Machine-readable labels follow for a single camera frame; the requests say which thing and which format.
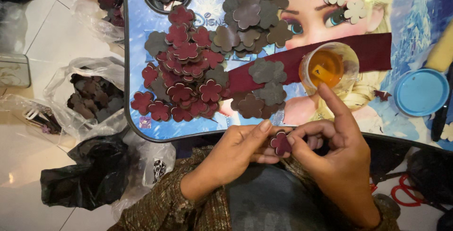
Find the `plastic cup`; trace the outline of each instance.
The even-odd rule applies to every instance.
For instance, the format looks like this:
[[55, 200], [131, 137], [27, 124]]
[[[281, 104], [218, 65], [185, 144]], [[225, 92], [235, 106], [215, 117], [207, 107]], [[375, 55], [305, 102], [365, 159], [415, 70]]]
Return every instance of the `plastic cup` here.
[[340, 95], [354, 84], [358, 74], [357, 54], [340, 42], [326, 43], [306, 54], [299, 68], [299, 77], [308, 95], [316, 93], [319, 82], [326, 83]]

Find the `scissors handle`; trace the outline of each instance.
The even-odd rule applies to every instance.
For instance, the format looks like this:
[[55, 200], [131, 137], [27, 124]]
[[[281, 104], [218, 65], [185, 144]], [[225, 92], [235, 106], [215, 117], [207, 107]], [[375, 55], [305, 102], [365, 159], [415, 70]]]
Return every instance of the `scissors handle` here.
[[[392, 195], [392, 198], [393, 200], [395, 200], [395, 202], [397, 202], [398, 204], [402, 205], [402, 206], [407, 206], [407, 207], [416, 207], [416, 206], [420, 206], [424, 200], [423, 199], [420, 199], [420, 198], [417, 198], [416, 196], [414, 196], [414, 194], [412, 194], [409, 190], [412, 190], [412, 191], [416, 191], [415, 188], [409, 186], [409, 185], [406, 185], [404, 184], [404, 181], [409, 177], [409, 175], [407, 174], [403, 174], [401, 176], [401, 178], [399, 178], [399, 185], [398, 186], [395, 186], [393, 187], [392, 189], [392, 192], [391, 192], [391, 195]], [[402, 202], [400, 201], [397, 197], [396, 197], [396, 192], [398, 190], [403, 190], [411, 199], [413, 199], [415, 202], [414, 203], [405, 203], [405, 202]]]

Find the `blue lid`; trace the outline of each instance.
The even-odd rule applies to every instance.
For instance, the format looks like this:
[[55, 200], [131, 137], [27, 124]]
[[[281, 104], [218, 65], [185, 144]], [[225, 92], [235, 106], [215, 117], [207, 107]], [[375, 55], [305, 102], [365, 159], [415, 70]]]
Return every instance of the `blue lid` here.
[[420, 69], [403, 76], [395, 88], [396, 105], [412, 116], [425, 116], [439, 110], [449, 97], [445, 76], [433, 69]]

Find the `person's left hand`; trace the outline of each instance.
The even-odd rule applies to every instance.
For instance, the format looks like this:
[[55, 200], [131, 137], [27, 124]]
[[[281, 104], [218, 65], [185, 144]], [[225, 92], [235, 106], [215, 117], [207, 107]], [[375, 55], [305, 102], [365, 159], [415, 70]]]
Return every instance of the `person's left hand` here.
[[268, 147], [269, 137], [290, 127], [274, 127], [267, 119], [259, 125], [230, 126], [207, 158], [181, 181], [187, 199], [198, 199], [241, 176], [250, 162], [275, 164], [280, 158]]

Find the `fingernail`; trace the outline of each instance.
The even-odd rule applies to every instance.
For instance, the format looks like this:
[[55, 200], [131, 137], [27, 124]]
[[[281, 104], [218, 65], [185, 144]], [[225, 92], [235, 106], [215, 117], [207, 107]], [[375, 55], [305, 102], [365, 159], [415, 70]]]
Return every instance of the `fingernail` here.
[[263, 120], [260, 124], [260, 130], [265, 133], [267, 132], [267, 130], [269, 130], [270, 126], [272, 126], [272, 123], [270, 122], [270, 120], [266, 119], [266, 120]]
[[289, 142], [290, 145], [294, 144], [295, 140], [294, 140], [294, 138], [292, 136], [288, 136], [287, 139], [288, 139], [288, 142]]

